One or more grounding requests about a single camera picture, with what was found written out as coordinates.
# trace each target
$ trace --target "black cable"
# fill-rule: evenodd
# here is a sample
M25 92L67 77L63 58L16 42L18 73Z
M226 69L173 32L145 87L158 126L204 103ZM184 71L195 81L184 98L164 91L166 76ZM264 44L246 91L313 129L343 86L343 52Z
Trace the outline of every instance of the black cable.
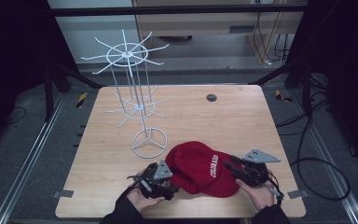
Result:
M319 79L310 76L310 80L313 82L311 83L312 87L316 87L319 90L323 90L323 91L327 91L328 87L326 85L324 85Z
M314 84L314 83L310 83L310 87L313 88L314 90L327 90L327 88L325 87L321 87L320 85Z
M296 134L301 134L302 132L299 133L280 133L279 136L288 136L288 135L296 135Z
M302 146L302 143L303 143L303 141L304 141L305 133L306 133L307 129L310 127L311 122L312 122L312 119L308 119L307 124L306 124L306 126L304 127L304 131L303 131L303 133L302 133L302 135L301 135L300 143L299 143L298 150L297 150L297 158L296 158L296 160L295 160L294 162L290 163L290 166L293 166L294 164L297 164L297 167L296 167L296 168L297 168L298 176L299 176L301 182L304 184L304 186L305 186L309 191L311 191L312 193L314 193L316 196L319 196L319 197L321 197L321 198L323 198L323 199L326 199L326 200L328 200L328 201L334 201L334 202L336 202L336 201L341 201L341 200L347 198L348 195L351 193L351 185L350 185L350 182L349 182L348 178L347 178L335 165L333 165L332 163L330 163L330 162L328 162L328 161L324 161L324 160L321 160L321 159L318 159L318 158L311 158L311 157L307 157L307 158L302 158L302 159L300 159L301 146ZM343 196L341 196L341 197L336 197L336 198L335 198L335 197L328 197L328 196L322 195L321 193L319 193L319 192L317 192L316 190L314 190L313 188L311 188L311 187L307 184L307 182L305 182L304 177L303 177L303 175L302 175L302 173L301 173L300 163L301 163L302 161L320 161L320 162L322 162L322 163L326 163L327 165L330 165L331 167L333 167L333 168L334 168L336 171L338 171L338 172L344 177L344 179L345 179L345 182L346 182L346 184L347 184L347 191L345 192L345 194L344 194Z
M20 120L22 120L22 119L25 117L25 115L27 114L27 110L26 110L24 107L22 107L22 106L15 106L14 108L15 108L15 109L22 109L22 110L24 111L24 113L22 114L22 116L21 116L19 119L16 119L16 120L11 121L11 122L8 122L8 123L4 123L4 125L10 125L10 124L17 123L17 122L19 122Z
M268 177L269 182L271 182L271 184L275 187L277 192L280 194L279 196L276 195L277 196L276 198L277 198L277 205L281 206L284 194L281 192L279 188L278 178L272 172L268 171L268 173L275 179L275 181L273 181L271 178Z
M286 51L287 49L287 42L288 42L288 36L289 35L285 35L284 38L284 42L283 42L283 49L278 49L279 46L279 40L281 39L281 35L278 35L277 40L275 42L275 57L279 57L279 59L276 59L274 61L281 61L281 64L286 63L286 59L287 59L287 54Z
M260 0L255 0L255 3L258 4L258 5L261 4ZM263 57L261 57L260 51L258 50L257 44L255 43L255 32L258 31L258 33L260 35L261 43L263 45L264 53L266 54L267 58L269 59L269 62L272 63L272 62L278 61L279 59L271 59L269 57L269 54L267 53L267 48L266 48L266 45L264 43L263 35L261 34L261 29L260 29L260 14L261 14L260 12L257 12L257 20L256 20L256 24L255 24L255 29L254 29L254 32L253 32L254 45L255 45L255 49L257 50L258 57L260 58L260 61L262 61Z
M311 97L315 96L316 94L320 94L320 93L324 93L324 92L323 91L315 92L315 93L312 94ZM321 102L319 102L318 104L316 104L315 106L312 107L312 111L315 111L315 110L319 109L321 106L323 106L325 104L326 104L326 100L322 100ZM282 122L281 125L276 125L276 127L278 128L278 127L282 127L284 125L291 124L291 123L293 123L295 121L298 121L299 119L304 118L304 117L305 117L305 114L295 116L295 117L289 119L289 121ZM299 176L301 182L313 194L315 194L316 196L321 197L323 199L326 199L328 201L333 201L333 202L341 201L341 200L347 198L349 196L349 194L351 193L351 184L350 184L348 178L342 173L342 171L340 171L331 162L324 161L324 160L321 160L321 159L318 159L318 158L307 157L307 158L301 158L300 159L300 152L301 152L302 144L304 142L305 133L307 132L307 129L310 127L311 122L312 122L312 119L308 119L308 121L306 123L306 126L304 127L303 131L301 132L301 138L300 138L300 142L299 142L298 149L297 149L296 160L293 161L292 163L290 163L290 166L293 166L294 164L297 164L296 168L297 168L298 176ZM322 193L317 192L315 189L311 188L310 185L308 185L307 182L304 180L304 177L303 177L303 175L301 173L301 169L300 169L300 163L302 161L319 161L319 162L325 163L325 164L333 167L345 179L345 183L347 185L347 191L341 197L328 197L328 196L322 195Z

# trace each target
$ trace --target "floor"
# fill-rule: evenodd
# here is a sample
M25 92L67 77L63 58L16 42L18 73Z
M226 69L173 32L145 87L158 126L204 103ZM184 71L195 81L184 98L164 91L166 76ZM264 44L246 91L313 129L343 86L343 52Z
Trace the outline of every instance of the floor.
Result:
M163 66L149 65L153 84L210 84L247 83L254 81L281 66L281 58L272 65L258 64L250 44L243 35L193 36L191 40L182 37L154 37L151 46L170 44L170 50L150 55L150 60L164 63ZM275 54L274 48L269 52ZM108 75L95 76L100 64L80 64L84 76L105 85L112 85ZM323 75L315 75L323 80ZM282 82L285 75L276 77L263 86L268 106L276 124L301 114L300 88L287 90ZM19 95L16 107L0 133L0 218L9 223L95 223L96 220L61 220L54 210L58 199L51 197L55 190L63 188L64 180L76 154L76 147L87 124L88 117L98 91L75 79L69 78L72 89L69 93L57 93L56 108L60 113L50 124L44 122L45 105L43 86ZM276 90L281 91L281 99ZM88 98L77 108L78 98L83 92ZM315 95L315 102L323 100ZM351 182L351 195L343 201L331 202L311 195L304 198L307 214L293 223L358 223L358 158L348 150L339 125L328 107L318 107L309 131L304 138L302 156L318 157L331 161L342 169ZM305 119L295 125L279 128L282 144L289 161L295 161L301 141L300 133ZM41 138L41 133L48 135ZM331 166L313 162L301 164L303 176L316 192L337 197L345 192L345 179ZM294 166L297 184L307 189Z

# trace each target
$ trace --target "power cord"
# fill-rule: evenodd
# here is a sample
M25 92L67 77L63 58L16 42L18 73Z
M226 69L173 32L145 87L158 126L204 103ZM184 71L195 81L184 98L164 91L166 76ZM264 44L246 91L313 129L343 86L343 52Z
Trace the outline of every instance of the power cord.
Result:
M279 188L279 182L278 182L278 178L270 171L268 171L268 173L274 178L274 180L272 180L270 177L268 178L269 182L271 182L271 184L275 187L275 189L271 189L268 186L266 186L268 188L268 190L274 194L275 196L277 196L277 205L281 206L282 205L282 200L283 200L283 193L281 192L280 188Z
M312 94L312 96L310 97L311 99L313 99L313 97L317 94L325 94L324 91L317 91L315 93ZM321 102L319 102L318 104L314 105L312 107L312 112L313 111L316 111L318 110L319 108L321 108L322 106L324 105L327 105L326 103L327 101L326 100L322 100ZM280 128L280 127L283 127L283 126L286 126L286 125L289 125L289 124L292 124L304 117L306 117L307 115L306 114L301 114L301 115L298 115L298 116L295 116L295 117L292 117L284 122L281 122L281 123L278 123L276 124L276 127L277 128ZM345 198L347 198L349 196L349 194L351 193L351 184L348 180L348 178L343 174L342 171L340 171L334 164L332 164L331 162L328 162L328 161L324 161L324 160L321 160L319 158L312 158L312 157L307 157L307 158L300 158L300 152L301 152L301 147L302 147L302 144L303 144L303 141L304 141L304 137L305 137L305 133L307 131L307 129L310 127L310 124L312 122L312 118L310 117L308 120L307 120L307 123L306 123L306 126L304 127L303 131L300 132L301 133L301 138L300 138L300 142L299 142L299 145L298 145L298 149L297 149L297 155L296 155L296 160L293 161L292 163L290 163L290 166L293 166L296 164L296 168L297 168L297 171L298 171L298 176L301 180L301 182L304 184L304 186L309 190L311 191L313 194L315 194L316 196L318 197L321 197L323 199L326 199L328 201L333 201L333 202L337 202L337 201L341 201ZM280 135L291 135L291 134L299 134L299 133L290 133L290 134L280 134ZM325 196L323 195L322 193L320 192L317 192L315 189L313 189L309 184L307 184L307 182L305 181L302 173L301 173L301 169L300 169L300 163L303 162L303 161L317 161L317 162L321 162L321 163L324 163L324 164L327 164L328 166L334 168L344 179L345 179L345 183L347 185L347 191L344 193L343 196L341 197L329 197L329 196Z
M4 125L10 125L10 124L17 123L20 120L22 120L25 117L25 115L27 114L27 110L22 106L15 106L14 109L21 109L23 111L23 114L21 115L21 117L19 119L15 119L14 121L4 123Z
M311 191L316 196L321 197L323 199L326 199L328 201L333 201L333 202L338 202L338 201L344 200L351 193L351 184L350 184L350 181L348 180L348 178L342 173L342 171L340 171L334 164L332 164L331 162L328 162L328 161L324 161L324 160L321 160L321 159L318 159L318 158L312 158L312 157L300 158L301 146L302 146L302 143L304 141L304 136L305 136L305 133L306 133L307 129L310 127L311 122L312 122L312 119L308 119L307 124L304 127L304 131L303 131L303 133L301 135L300 143L299 143L298 150L297 150L296 160L293 161L292 163L290 163L290 166L293 166L294 164L296 164L296 168L297 168L297 171L298 171L298 176L299 176L301 182L304 184L304 186L309 191ZM345 194L343 196L341 196L341 197L329 197L329 196L325 196L322 193L319 193L315 189L311 188L310 185L308 185L307 182L304 180L304 177L303 177L303 175L301 173L300 163L302 161L318 161L318 162L325 163L325 164L333 167L345 179L345 183L347 185L347 191L345 192Z
M261 4L260 0L255 0L255 3L258 4L258 5ZM258 31L258 33L260 35L261 44L263 45L264 53L268 58L268 60L265 61L264 63L266 63L268 65L271 65L272 62L278 61L280 59L271 59L269 57L269 54L267 53L266 44L264 43L264 39L263 39L263 36L261 34L261 29L260 29L260 14L261 14L260 12L257 12L257 20L256 20L256 24L255 24L255 29L254 29L254 32L253 32L253 41L254 41L255 49L257 50L258 57L260 58L260 60L263 60L263 57L261 56L261 53L258 50L257 44L255 43L255 33L256 33L256 31Z
M289 35L285 35L284 38L284 42L283 42L283 49L278 49L279 46L279 41L281 39L281 35L278 35L277 40L275 42L275 57L278 57L279 59L276 59L275 61L281 60L281 64L285 64L286 63L286 59L288 54L286 53L286 51L288 51L289 49L287 48L287 44L288 44L288 38Z

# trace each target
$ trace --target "wall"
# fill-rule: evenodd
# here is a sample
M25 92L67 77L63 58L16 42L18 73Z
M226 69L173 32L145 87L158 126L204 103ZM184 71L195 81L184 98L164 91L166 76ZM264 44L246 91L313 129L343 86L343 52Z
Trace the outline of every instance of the wall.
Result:
M51 8L132 7L131 0L48 0L48 3ZM109 50L95 37L113 47L123 43L123 29L127 42L139 42L134 16L58 17L57 22L76 63L106 63L105 58L81 59L103 55Z

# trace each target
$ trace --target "sleeve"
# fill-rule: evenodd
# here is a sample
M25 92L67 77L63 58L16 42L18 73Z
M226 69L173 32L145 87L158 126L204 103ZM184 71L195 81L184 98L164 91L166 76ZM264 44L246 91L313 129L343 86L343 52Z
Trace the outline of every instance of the sleeve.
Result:
M260 210L254 218L252 218L253 224L290 224L289 218L283 212L281 207L274 204L269 207L265 207Z
M144 223L145 220L127 197L116 203L113 213L106 215L100 224Z

